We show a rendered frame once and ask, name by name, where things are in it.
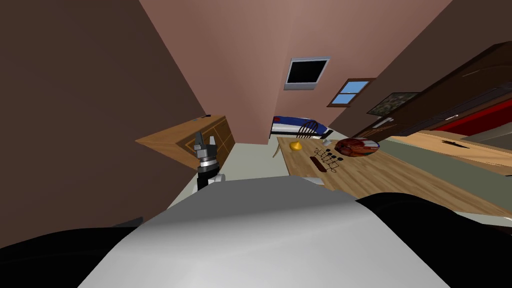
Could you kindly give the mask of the red patterned plate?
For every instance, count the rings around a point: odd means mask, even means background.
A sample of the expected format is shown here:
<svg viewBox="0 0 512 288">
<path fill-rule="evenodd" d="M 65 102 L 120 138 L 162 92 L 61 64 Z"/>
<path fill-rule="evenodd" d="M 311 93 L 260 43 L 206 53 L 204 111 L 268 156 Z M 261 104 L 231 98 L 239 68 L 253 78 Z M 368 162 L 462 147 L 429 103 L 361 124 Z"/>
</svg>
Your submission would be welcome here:
<svg viewBox="0 0 512 288">
<path fill-rule="evenodd" d="M 347 157 L 365 157 L 375 153 L 380 148 L 379 143 L 367 138 L 345 138 L 339 140 L 334 149 Z"/>
</svg>

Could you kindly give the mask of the brown-framed window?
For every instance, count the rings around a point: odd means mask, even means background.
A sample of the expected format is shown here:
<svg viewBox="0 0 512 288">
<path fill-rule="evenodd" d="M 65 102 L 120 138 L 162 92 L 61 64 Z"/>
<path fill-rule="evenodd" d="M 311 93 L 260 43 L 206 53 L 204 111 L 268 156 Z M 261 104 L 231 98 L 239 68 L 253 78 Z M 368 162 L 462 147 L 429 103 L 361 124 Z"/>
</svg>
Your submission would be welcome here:
<svg viewBox="0 0 512 288">
<path fill-rule="evenodd" d="M 349 78 L 326 106 L 327 108 L 348 108 L 376 78 Z"/>
</svg>

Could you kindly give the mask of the dark-framed wall picture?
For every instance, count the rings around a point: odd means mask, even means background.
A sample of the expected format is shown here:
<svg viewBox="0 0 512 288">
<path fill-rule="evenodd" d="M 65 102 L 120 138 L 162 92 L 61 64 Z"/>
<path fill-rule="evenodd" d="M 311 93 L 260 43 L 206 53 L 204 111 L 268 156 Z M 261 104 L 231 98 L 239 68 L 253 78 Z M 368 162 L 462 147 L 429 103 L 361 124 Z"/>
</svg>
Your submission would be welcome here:
<svg viewBox="0 0 512 288">
<path fill-rule="evenodd" d="M 376 106 L 367 111 L 367 114 L 384 117 L 417 95 L 418 93 L 391 93 Z"/>
</svg>

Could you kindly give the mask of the blue and white bed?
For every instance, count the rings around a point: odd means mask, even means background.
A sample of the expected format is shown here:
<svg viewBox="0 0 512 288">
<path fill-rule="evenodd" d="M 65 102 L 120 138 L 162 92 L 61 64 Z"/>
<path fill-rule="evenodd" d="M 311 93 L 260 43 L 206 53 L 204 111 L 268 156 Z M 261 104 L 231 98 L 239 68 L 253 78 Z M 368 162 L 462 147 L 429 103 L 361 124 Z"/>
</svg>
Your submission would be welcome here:
<svg viewBox="0 0 512 288">
<path fill-rule="evenodd" d="M 274 116 L 271 126 L 271 135 L 289 135 L 295 136 L 299 128 L 308 121 L 315 121 L 310 118 L 302 117 L 290 117 L 290 116 Z M 313 139 L 326 139 L 333 133 L 333 130 L 320 124 L 318 122 L 318 128 L 316 134 L 312 136 Z"/>
</svg>

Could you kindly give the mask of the black white-framed screen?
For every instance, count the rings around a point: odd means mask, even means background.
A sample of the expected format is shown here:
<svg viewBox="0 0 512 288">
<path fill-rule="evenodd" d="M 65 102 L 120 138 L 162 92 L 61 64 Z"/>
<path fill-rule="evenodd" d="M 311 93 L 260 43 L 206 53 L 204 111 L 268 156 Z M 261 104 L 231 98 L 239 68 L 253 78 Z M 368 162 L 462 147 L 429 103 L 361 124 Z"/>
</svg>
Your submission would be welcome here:
<svg viewBox="0 0 512 288">
<path fill-rule="evenodd" d="M 284 91 L 312 91 L 316 88 L 330 57 L 296 57 L 290 60 Z"/>
</svg>

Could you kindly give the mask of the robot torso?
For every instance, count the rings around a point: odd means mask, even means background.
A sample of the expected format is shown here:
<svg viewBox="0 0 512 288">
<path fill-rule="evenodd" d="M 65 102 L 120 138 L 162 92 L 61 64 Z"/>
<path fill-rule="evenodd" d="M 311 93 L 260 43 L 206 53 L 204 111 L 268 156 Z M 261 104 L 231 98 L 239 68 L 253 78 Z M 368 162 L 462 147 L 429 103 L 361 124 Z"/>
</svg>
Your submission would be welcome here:
<svg viewBox="0 0 512 288">
<path fill-rule="evenodd" d="M 209 184 L 78 288 L 449 288 L 374 212 L 298 176 Z"/>
</svg>

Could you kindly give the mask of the light wooden sideboard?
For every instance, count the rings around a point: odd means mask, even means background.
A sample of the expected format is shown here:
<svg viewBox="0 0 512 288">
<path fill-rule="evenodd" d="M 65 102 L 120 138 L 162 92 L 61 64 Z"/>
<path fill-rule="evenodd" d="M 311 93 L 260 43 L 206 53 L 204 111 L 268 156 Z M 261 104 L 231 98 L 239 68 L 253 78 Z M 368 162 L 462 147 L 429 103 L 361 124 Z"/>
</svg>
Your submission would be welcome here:
<svg viewBox="0 0 512 288">
<path fill-rule="evenodd" d="M 222 167 L 236 143 L 223 115 L 196 118 L 137 139 L 136 142 L 196 170 L 200 165 L 194 152 L 196 132 L 201 132 L 205 144 L 209 143 L 211 136 L 214 137 L 216 159 Z"/>
</svg>

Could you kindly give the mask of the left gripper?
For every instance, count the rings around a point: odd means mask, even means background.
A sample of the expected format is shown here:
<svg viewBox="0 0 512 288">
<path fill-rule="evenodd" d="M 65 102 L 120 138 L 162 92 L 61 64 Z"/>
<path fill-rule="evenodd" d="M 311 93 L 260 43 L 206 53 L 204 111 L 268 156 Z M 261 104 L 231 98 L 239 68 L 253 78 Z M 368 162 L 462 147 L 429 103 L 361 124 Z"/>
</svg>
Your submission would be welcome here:
<svg viewBox="0 0 512 288">
<path fill-rule="evenodd" d="M 201 131 L 195 133 L 194 152 L 200 162 L 208 162 L 217 158 L 217 143 L 214 135 L 209 137 L 209 144 L 205 144 Z"/>
</svg>

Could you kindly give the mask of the dark wooden chair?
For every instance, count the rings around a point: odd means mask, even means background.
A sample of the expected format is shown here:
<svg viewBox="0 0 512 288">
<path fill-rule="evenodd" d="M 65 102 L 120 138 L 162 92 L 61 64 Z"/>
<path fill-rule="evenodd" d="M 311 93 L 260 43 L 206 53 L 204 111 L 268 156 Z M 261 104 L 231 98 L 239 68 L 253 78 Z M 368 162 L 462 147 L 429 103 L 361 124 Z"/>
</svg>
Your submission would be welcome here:
<svg viewBox="0 0 512 288">
<path fill-rule="evenodd" d="M 318 129 L 318 122 L 310 120 L 305 122 L 295 133 L 297 139 L 310 139 L 316 135 Z"/>
</svg>

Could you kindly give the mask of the dark brown cabinet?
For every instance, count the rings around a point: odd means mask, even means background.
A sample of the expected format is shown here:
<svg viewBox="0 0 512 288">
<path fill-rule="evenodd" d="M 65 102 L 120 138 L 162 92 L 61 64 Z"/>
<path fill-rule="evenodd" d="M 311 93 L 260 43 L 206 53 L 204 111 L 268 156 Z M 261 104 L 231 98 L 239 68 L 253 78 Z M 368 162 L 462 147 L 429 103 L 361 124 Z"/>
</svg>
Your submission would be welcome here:
<svg viewBox="0 0 512 288">
<path fill-rule="evenodd" d="M 512 41 L 495 44 L 355 135 L 406 137 L 512 92 Z"/>
</svg>

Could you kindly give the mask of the light wooden table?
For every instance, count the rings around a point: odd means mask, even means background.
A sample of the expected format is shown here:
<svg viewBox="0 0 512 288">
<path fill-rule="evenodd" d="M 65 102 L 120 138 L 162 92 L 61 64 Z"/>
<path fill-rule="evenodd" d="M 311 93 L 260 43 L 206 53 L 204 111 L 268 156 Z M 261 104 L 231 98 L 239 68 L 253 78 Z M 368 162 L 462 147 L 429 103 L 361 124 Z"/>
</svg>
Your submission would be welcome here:
<svg viewBox="0 0 512 288">
<path fill-rule="evenodd" d="M 286 168 L 291 176 L 319 178 L 325 188 L 346 192 L 356 198 L 375 193 L 406 193 L 429 200 L 456 212 L 505 217 L 512 219 L 512 211 L 491 203 L 469 191 L 455 186 L 418 167 L 377 151 L 366 157 L 343 157 L 336 173 L 322 173 L 309 159 L 316 148 L 334 149 L 322 145 L 321 139 L 299 138 L 302 150 L 292 151 L 291 137 L 278 137 L 277 142 Z"/>
</svg>

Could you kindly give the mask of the light wooden counter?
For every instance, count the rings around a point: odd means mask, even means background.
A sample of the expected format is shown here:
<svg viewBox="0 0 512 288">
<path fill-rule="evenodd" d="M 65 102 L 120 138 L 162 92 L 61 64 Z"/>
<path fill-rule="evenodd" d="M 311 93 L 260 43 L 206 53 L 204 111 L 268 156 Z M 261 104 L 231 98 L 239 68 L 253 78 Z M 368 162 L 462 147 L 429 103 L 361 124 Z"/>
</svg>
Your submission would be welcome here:
<svg viewBox="0 0 512 288">
<path fill-rule="evenodd" d="M 512 150 L 463 140 L 445 131 L 420 131 L 409 136 L 391 136 L 390 141 L 443 154 L 455 160 L 512 178 Z"/>
</svg>

